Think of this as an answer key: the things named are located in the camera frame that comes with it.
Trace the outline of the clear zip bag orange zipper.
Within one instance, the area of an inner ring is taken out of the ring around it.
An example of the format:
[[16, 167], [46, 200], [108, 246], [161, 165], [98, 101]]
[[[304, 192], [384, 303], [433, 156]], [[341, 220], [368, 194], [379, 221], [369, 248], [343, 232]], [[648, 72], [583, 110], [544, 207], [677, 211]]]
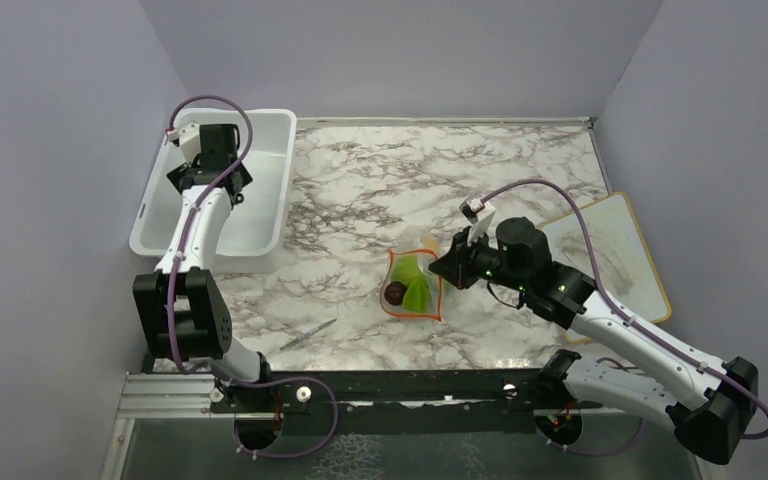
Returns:
[[430, 270], [440, 256], [440, 244], [430, 235], [409, 237], [390, 248], [378, 294], [382, 311], [399, 320], [441, 322], [446, 284]]

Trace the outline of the green star fruit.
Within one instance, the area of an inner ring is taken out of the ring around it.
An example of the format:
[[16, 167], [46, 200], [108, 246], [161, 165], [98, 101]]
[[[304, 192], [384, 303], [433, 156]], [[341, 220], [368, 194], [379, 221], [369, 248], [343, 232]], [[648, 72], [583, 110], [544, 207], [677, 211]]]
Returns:
[[428, 282], [424, 279], [413, 279], [406, 286], [407, 293], [402, 307], [410, 312], [425, 314], [429, 311], [431, 291]]

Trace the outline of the dark red fig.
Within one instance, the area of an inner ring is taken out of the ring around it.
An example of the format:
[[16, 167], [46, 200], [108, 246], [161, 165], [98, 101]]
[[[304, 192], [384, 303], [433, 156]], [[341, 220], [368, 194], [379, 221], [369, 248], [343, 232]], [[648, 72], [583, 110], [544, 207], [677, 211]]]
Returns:
[[401, 306], [404, 302], [407, 287], [397, 281], [390, 282], [384, 289], [384, 300], [392, 306]]

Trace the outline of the orange wrinkled fruit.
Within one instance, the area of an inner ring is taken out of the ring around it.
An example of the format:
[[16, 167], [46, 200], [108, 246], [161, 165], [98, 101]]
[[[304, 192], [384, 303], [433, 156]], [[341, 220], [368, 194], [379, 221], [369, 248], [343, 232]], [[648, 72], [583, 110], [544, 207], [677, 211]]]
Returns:
[[423, 249], [430, 250], [435, 255], [438, 255], [440, 253], [440, 245], [434, 238], [430, 238], [430, 237], [422, 238], [420, 240], [420, 244]]

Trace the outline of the green cabbage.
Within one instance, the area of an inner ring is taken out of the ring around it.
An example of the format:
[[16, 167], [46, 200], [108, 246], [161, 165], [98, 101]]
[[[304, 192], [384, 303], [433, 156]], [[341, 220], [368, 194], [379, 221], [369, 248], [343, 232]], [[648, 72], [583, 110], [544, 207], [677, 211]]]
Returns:
[[424, 282], [425, 274], [420, 269], [418, 256], [416, 254], [396, 255], [393, 258], [390, 280], [401, 283], [405, 287]]

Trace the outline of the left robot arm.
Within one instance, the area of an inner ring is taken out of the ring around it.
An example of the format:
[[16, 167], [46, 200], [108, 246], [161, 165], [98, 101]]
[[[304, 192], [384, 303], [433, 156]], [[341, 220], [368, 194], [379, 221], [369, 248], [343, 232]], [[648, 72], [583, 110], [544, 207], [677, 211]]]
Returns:
[[136, 276], [132, 293], [149, 353], [172, 361], [205, 364], [231, 382], [245, 407], [273, 401], [264, 356], [236, 340], [230, 310], [213, 276], [221, 231], [242, 190], [252, 181], [241, 157], [251, 146], [232, 123], [190, 123], [167, 130], [184, 162], [168, 173], [181, 196], [170, 244], [148, 274]]

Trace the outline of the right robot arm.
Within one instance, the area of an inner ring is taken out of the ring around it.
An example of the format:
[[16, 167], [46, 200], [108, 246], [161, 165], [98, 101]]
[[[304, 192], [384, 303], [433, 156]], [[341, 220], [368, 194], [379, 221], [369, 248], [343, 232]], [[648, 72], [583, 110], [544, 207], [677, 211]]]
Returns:
[[545, 404], [573, 399], [623, 410], [670, 430], [688, 451], [718, 465], [749, 439], [759, 376], [753, 363], [708, 354], [637, 317], [593, 278], [554, 260], [547, 237], [528, 219], [499, 224], [494, 245], [464, 229], [429, 269], [458, 289], [485, 280], [514, 290], [538, 317], [601, 343], [642, 372], [559, 352], [536, 383]]

